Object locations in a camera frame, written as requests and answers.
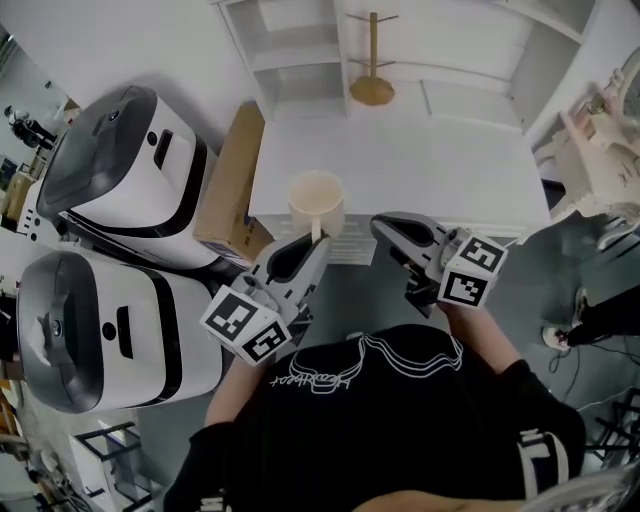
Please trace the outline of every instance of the sneaker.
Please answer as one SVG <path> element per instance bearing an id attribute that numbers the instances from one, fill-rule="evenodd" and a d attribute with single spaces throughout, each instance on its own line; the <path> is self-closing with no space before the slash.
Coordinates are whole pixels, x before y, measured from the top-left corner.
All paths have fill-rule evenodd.
<path id="1" fill-rule="evenodd" d="M 542 329 L 542 340 L 548 347 L 562 352 L 566 352 L 570 348 L 568 345 L 569 336 L 557 327 L 545 327 Z"/>
<path id="2" fill-rule="evenodd" d="M 587 290 L 586 288 L 580 287 L 576 291 L 576 298 L 573 307 L 573 318 L 571 319 L 571 327 L 575 329 L 582 323 L 580 321 L 580 317 L 582 316 L 584 310 L 588 307 L 589 305 L 587 304 Z"/>

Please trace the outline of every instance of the white wall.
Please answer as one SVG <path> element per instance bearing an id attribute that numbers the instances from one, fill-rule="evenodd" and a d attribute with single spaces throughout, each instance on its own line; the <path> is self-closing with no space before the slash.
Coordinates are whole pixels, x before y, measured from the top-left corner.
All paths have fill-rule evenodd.
<path id="1" fill-rule="evenodd" d="M 80 106 L 120 85 L 148 85 L 217 145 L 251 98 L 207 0 L 0 0 L 0 23 Z"/>
<path id="2" fill-rule="evenodd" d="M 18 167 L 21 163 L 30 163 L 35 150 L 13 134 L 1 113 L 6 106 L 12 105 L 28 111 L 31 118 L 47 127 L 47 121 L 67 100 L 55 85 L 45 89 L 48 81 L 49 76 L 20 48 L 16 49 L 0 76 L 0 153 Z"/>

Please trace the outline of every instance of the white graphic print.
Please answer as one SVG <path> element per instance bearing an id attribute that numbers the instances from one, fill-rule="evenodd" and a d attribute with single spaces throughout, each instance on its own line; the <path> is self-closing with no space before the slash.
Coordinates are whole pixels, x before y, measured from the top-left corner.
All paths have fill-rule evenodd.
<path id="1" fill-rule="evenodd" d="M 427 362 L 417 362 L 406 359 L 394 352 L 385 340 L 364 335 L 358 340 L 359 360 L 351 368 L 347 368 L 338 374 L 320 373 L 313 368 L 306 368 L 298 363 L 298 352 L 289 363 L 289 375 L 275 377 L 269 384 L 272 387 L 276 385 L 298 387 L 308 385 L 314 395 L 328 395 L 341 387 L 349 389 L 351 381 L 362 370 L 367 347 L 382 352 L 382 355 L 394 370 L 412 379 L 426 379 L 443 368 L 453 368 L 454 371 L 458 371 L 462 365 L 462 345 L 453 336 L 450 336 L 450 338 L 455 352 L 454 357 L 450 357 L 447 354 L 439 354 Z"/>
<path id="2" fill-rule="evenodd" d="M 474 284 L 471 279 L 463 282 L 459 277 L 454 277 L 450 295 L 457 299 L 475 302 L 478 288 L 475 287 Z"/>
<path id="3" fill-rule="evenodd" d="M 474 242 L 473 247 L 475 248 L 475 252 L 468 252 L 467 256 L 473 261 L 480 263 L 483 267 L 492 267 L 493 262 L 496 259 L 496 255 L 491 254 L 489 251 L 484 249 L 482 245 L 480 245 L 480 242 Z"/>

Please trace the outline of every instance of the cable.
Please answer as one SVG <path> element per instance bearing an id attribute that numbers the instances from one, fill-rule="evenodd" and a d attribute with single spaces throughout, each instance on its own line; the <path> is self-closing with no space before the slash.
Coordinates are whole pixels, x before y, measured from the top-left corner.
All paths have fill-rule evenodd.
<path id="1" fill-rule="evenodd" d="M 612 398 L 616 398 L 617 396 L 620 395 L 624 395 L 627 391 L 629 391 L 630 389 L 633 389 L 633 386 L 629 386 L 627 389 L 625 389 L 624 391 L 620 391 L 620 393 L 616 393 L 615 395 L 611 395 L 609 398 L 605 398 L 604 400 L 602 400 L 601 402 L 593 402 L 589 405 L 585 405 L 584 407 L 580 407 L 580 409 L 577 409 L 578 412 L 580 411 L 584 411 L 585 409 L 588 409 L 589 407 L 593 407 L 594 405 L 601 405 L 605 402 L 608 402 L 609 400 L 611 400 Z"/>
<path id="2" fill-rule="evenodd" d="M 558 371 L 558 369 L 560 368 L 560 361 L 562 359 L 566 359 L 567 357 L 569 357 L 572 350 L 573 349 L 571 348 L 566 352 L 558 352 L 555 356 L 551 358 L 551 360 L 549 361 L 549 372 L 551 374 L 555 374 Z M 569 394 L 571 393 L 571 391 L 573 391 L 573 388 L 576 385 L 576 381 L 578 380 L 578 374 L 580 373 L 580 348 L 579 347 L 576 347 L 576 352 L 578 353 L 578 364 L 576 366 L 576 371 L 573 374 L 573 380 L 571 381 L 571 384 L 569 384 L 569 387 L 567 388 L 567 391 L 564 394 L 564 398 L 562 399 L 563 402 L 566 402 L 567 398 L 569 398 Z"/>
<path id="3" fill-rule="evenodd" d="M 606 348 L 606 347 L 601 347 L 600 345 L 586 345 L 587 347 L 593 347 L 593 348 L 597 348 L 600 350 L 604 350 L 605 352 L 614 352 L 616 354 L 622 354 L 624 356 L 627 356 L 629 358 L 629 361 L 631 361 L 633 364 L 635 364 L 636 366 L 640 366 L 640 361 L 634 359 L 635 357 L 640 357 L 637 354 L 633 354 L 631 352 L 624 352 L 622 350 L 616 350 L 613 348 Z M 627 347 L 627 350 L 629 349 L 627 342 L 626 342 L 626 338 L 625 338 L 625 347 Z"/>
<path id="4" fill-rule="evenodd" d="M 549 361 L 549 373 L 556 373 L 558 371 L 558 368 L 560 367 L 560 360 L 569 357 L 569 354 L 571 354 L 571 349 L 567 350 L 566 352 L 558 352 L 556 355 L 554 355 Z"/>
<path id="5" fill-rule="evenodd" d="M 573 380 L 571 381 L 571 385 L 569 386 L 569 389 L 567 389 L 567 392 L 564 394 L 564 399 L 562 400 L 563 402 L 567 401 L 567 398 L 569 398 L 569 394 L 571 393 L 571 391 L 573 391 L 573 386 L 576 385 L 576 380 L 578 380 L 578 373 L 580 373 L 580 348 L 577 349 L 578 352 L 578 365 L 576 366 L 576 373 L 573 374 Z"/>

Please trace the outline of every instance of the white chair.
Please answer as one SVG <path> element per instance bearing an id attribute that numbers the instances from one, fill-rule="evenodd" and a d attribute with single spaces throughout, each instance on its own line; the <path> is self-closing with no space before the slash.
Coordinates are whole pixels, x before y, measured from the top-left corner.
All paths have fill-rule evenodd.
<path id="1" fill-rule="evenodd" d="M 612 144 L 607 150 L 590 142 L 561 112 L 564 130 L 552 142 L 535 153 L 540 164 L 554 158 L 566 195 L 551 209 L 551 224 L 557 224 L 578 211 L 584 217 L 607 214 L 620 217 L 626 224 L 607 231 L 599 240 L 604 249 L 610 240 L 635 230 L 640 225 L 640 169 L 635 154 Z M 522 244 L 533 233 L 518 240 Z"/>

